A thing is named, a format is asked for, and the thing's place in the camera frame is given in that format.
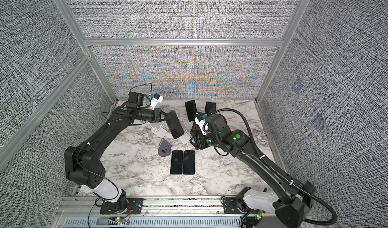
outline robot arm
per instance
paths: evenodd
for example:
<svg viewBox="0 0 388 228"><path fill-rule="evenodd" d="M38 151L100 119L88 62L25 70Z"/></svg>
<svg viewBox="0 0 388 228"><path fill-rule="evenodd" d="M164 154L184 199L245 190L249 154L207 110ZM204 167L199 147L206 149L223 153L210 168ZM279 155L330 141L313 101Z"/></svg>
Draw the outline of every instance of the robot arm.
<svg viewBox="0 0 388 228"><path fill-rule="evenodd" d="M203 130L202 134L205 134L205 138L202 140L206 139L206 141L202 141L200 146L215 146L230 153L252 168L275 192L275 194L270 194L245 187L236 196L237 206L241 211L260 209L275 213L279 220L290 228L299 227L303 220L315 225L335 223L337 214L332 207L314 195L315 187L310 182L303 184L266 157L257 148L248 122L240 112L233 109L220 109L216 113L225 110L235 112L243 118L249 136L241 130L231 131L222 115L212 114L205 118L207 126L199 125L199 129ZM313 200L321 203L332 213L330 220L312 221L305 219L312 208Z"/></svg>
<svg viewBox="0 0 388 228"><path fill-rule="evenodd" d="M86 185L93 192L108 201L109 209L118 214L127 209L126 193L119 190L115 184L105 178L105 168L100 161L102 154L116 136L126 127L133 124L135 119L161 122L163 111L156 108L145 109L144 94L129 92L129 98L122 106L112 111L109 119L90 138L77 147L68 147L64 153L66 178L79 185Z"/></svg>

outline black smartphone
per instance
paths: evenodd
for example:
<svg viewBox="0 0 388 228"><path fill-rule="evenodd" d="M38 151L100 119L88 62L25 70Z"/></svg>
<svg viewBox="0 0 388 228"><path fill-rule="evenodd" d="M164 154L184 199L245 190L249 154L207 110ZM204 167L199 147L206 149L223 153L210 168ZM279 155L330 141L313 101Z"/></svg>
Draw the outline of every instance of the black smartphone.
<svg viewBox="0 0 388 228"><path fill-rule="evenodd" d="M171 153L171 175L182 174L183 166L183 151L182 150L173 150Z"/></svg>
<svg viewBox="0 0 388 228"><path fill-rule="evenodd" d="M212 103L210 101L207 101L206 105L205 105L205 113L206 113L206 115L210 116L210 115L214 114L214 112L216 111L216 106L217 106L216 103Z"/></svg>
<svg viewBox="0 0 388 228"><path fill-rule="evenodd" d="M171 131L172 138L177 139L185 133L175 111L165 114L164 119Z"/></svg>
<svg viewBox="0 0 388 228"><path fill-rule="evenodd" d="M197 113L197 105L195 104L195 100L185 102L185 106L189 122L194 121L195 114Z"/></svg>
<svg viewBox="0 0 388 228"><path fill-rule="evenodd" d="M195 151L193 150L185 150L183 152L183 174L195 174Z"/></svg>

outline red wire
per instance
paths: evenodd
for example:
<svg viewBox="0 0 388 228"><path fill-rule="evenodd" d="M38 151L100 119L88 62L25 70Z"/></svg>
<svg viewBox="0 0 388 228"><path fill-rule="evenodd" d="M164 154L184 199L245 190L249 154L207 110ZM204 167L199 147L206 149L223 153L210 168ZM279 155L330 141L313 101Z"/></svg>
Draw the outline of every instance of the red wire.
<svg viewBox="0 0 388 228"><path fill-rule="evenodd" d="M128 215L126 215L126 216L124 217L124 219L127 218L128 216L129 216L129 219L131 218L131 209L132 209L131 206L129 206L129 213L128 213Z"/></svg>

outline white bracket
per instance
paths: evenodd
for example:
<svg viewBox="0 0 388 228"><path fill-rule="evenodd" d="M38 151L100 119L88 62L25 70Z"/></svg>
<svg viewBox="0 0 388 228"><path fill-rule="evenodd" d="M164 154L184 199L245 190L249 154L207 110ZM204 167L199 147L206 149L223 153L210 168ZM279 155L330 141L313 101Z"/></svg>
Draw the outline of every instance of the white bracket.
<svg viewBox="0 0 388 228"><path fill-rule="evenodd" d="M153 98L151 99L151 109L152 109L152 110L155 109L155 107L156 107L156 105L157 105L158 103L161 103L161 102L163 101L163 97L160 96L160 95L158 95L158 96L159 96L158 99L156 99L155 97L153 97Z"/></svg>
<svg viewBox="0 0 388 228"><path fill-rule="evenodd" d="M188 130L187 130L187 127L186 127L186 124L185 124L185 121L182 119L179 121L180 122L180 125L182 126L183 128L183 131L185 132L182 136L180 136L178 138L178 140L180 140L182 142L182 144L187 144L190 142L190 139L191 139L191 136L190 134L188 133Z"/></svg>
<svg viewBox="0 0 388 228"><path fill-rule="evenodd" d="M148 122L149 125L151 126L151 132L156 134L158 137L163 138L167 134L167 130L165 130L163 125L159 123L150 123Z"/></svg>
<svg viewBox="0 0 388 228"><path fill-rule="evenodd" d="M209 126L205 122L205 119L199 121L198 118L195 118L195 123L198 124L199 128L201 129L202 135L206 135L207 133L209 133Z"/></svg>

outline aluminum frame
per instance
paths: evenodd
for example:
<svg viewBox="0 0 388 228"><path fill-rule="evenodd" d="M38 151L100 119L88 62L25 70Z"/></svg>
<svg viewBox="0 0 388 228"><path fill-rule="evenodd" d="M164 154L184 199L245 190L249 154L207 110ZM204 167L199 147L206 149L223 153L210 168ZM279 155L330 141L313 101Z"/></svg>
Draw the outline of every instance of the aluminum frame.
<svg viewBox="0 0 388 228"><path fill-rule="evenodd" d="M51 92L51 94L42 102L36 111L29 117L23 126L13 134L12 138L0 149L0 171L7 165L9 160L17 153L30 134L40 124L58 99L67 90L77 75L91 61L88 55L85 55L78 64L67 74L61 83Z"/></svg>
<svg viewBox="0 0 388 228"><path fill-rule="evenodd" d="M264 77L263 83L260 86L259 92L256 96L256 102L259 103L263 99L265 95L265 91L268 89L272 78L275 75L275 72L277 68L279 67L279 64L287 50L287 47L289 43L291 42L292 37L294 36L294 33L296 31L296 28L299 25L300 20L302 19L302 16L306 10L306 7L310 0L299 0L298 6L295 8L295 11L293 13L293 16L291 17L291 20L288 24L286 33L284 34L284 43L283 45L278 49L278 51L275 54L274 60L269 67L267 74Z"/></svg>
<svg viewBox="0 0 388 228"><path fill-rule="evenodd" d="M269 144L269 147L271 148L272 154L274 156L275 163L281 169L286 171L286 168L284 166L284 162L282 160L282 157L280 156L279 149L277 148L275 139L274 139L274 137L273 137L273 135L271 133L271 129L269 128L267 119L265 118L265 115L263 114L263 110L261 109L261 107L260 107L260 105L258 103L255 103L255 107L256 107L256 110L257 110L257 114L259 114L261 125L263 126L265 134L267 135L268 144Z"/></svg>
<svg viewBox="0 0 388 228"><path fill-rule="evenodd" d="M123 38L85 38L87 46L93 45L131 45L131 46L277 46L283 39L123 39Z"/></svg>
<svg viewBox="0 0 388 228"><path fill-rule="evenodd" d="M104 88L106 94L108 95L109 99L112 103L117 102L116 94L114 93L114 90L109 83L108 78L104 74L104 71L102 70L100 64L98 64L97 59L94 57L93 52L87 47L87 45L83 41L83 33L78 26L77 21L75 20L73 13L70 11L70 8L67 5L66 0L54 0L58 10L61 12L62 17L66 21L67 25L70 28L70 31L72 32L74 38L77 40L78 44L80 45L80 48L82 49L83 53L85 55L91 56L93 61L91 63L92 69L97 76L97 79L100 81L102 87Z"/></svg>
<svg viewBox="0 0 388 228"><path fill-rule="evenodd" d="M235 197L234 195L225 195L226 197ZM212 196L127 196L128 198L143 198L143 208L141 214L134 214L131 217L238 217L242 214L225 214L220 199L222 195ZM51 228L61 228L67 217L113 217L114 215L100 214L100 208L94 206L96 196L67 196L63 197L62 202L56 211L55 217L51 223ZM266 212L268 224L279 220L273 213ZM312 228L311 224L303 222L302 228Z"/></svg>

